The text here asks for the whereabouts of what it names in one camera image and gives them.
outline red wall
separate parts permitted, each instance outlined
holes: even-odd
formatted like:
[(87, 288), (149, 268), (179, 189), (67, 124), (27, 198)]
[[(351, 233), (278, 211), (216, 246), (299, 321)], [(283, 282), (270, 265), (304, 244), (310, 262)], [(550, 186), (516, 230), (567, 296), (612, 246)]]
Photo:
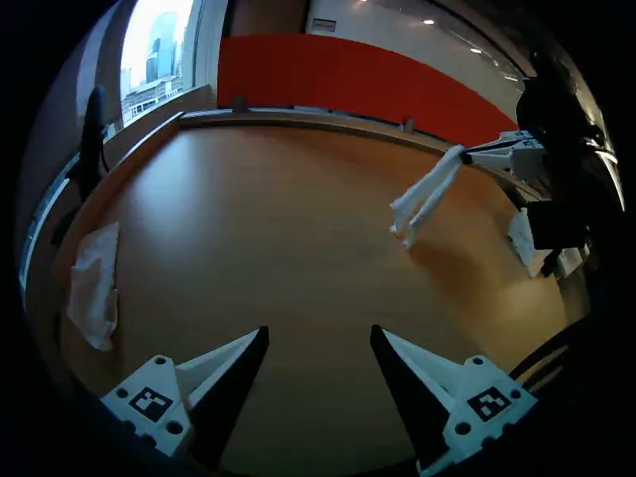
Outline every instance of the red wall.
[(313, 106), (391, 122), (477, 145), (517, 125), (450, 76), (389, 50), (318, 35), (227, 37), (219, 54), (219, 107)]

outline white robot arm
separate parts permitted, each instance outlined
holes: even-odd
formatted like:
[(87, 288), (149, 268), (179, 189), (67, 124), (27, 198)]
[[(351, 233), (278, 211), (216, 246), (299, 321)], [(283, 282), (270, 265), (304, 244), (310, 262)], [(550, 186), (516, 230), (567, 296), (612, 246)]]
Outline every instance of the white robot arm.
[(507, 169), (522, 180), (541, 173), (543, 146), (527, 131), (510, 131), (487, 144), (466, 149), (455, 145), (440, 159), (432, 171), (397, 198), (391, 209), (394, 224), (391, 231), (404, 238), (410, 248), (422, 224), (433, 214), (444, 194), (455, 180), (462, 164)]

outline white towel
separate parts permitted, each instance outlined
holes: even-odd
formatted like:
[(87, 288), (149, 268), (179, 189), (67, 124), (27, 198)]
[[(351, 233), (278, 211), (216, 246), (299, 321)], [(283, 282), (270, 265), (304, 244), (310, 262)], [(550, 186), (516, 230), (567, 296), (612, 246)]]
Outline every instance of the white towel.
[(440, 204), (444, 194), (455, 180), (462, 165), (461, 153), (466, 150), (455, 145), (435, 164), (432, 171), (409, 187), (402, 197), (392, 204), (394, 224), (391, 231), (395, 235), (405, 236), (404, 246), (413, 245), (417, 232), (431, 217)]
[(112, 349), (111, 334), (117, 326), (117, 290), (114, 267), (119, 223), (112, 223), (82, 239), (71, 268), (68, 317), (91, 346)]

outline wooden table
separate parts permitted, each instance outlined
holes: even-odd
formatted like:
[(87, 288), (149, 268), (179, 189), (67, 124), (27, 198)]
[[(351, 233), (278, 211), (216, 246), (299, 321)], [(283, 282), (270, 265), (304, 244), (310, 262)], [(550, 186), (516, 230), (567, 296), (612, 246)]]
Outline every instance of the wooden table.
[(514, 207), (479, 170), (460, 171), (410, 252), (389, 233), (389, 204), (438, 159), (317, 130), (179, 132), (100, 220), (121, 223), (115, 348), (90, 349), (64, 320), (69, 366), (101, 395), (152, 355), (179, 363), (267, 324), (225, 468), (346, 475), (413, 456), (372, 324), (504, 370), (566, 325), (554, 279), (529, 279), (509, 247)]

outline sky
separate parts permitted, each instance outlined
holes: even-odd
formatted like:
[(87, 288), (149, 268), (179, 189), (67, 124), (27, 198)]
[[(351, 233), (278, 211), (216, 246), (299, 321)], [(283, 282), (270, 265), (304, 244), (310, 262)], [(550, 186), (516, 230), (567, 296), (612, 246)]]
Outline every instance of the sky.
[(148, 55), (150, 27), (164, 12), (176, 12), (174, 40), (183, 41), (193, 0), (139, 0), (130, 17), (124, 48), (122, 69), (130, 68), (130, 86), (136, 87), (145, 79), (145, 60)]

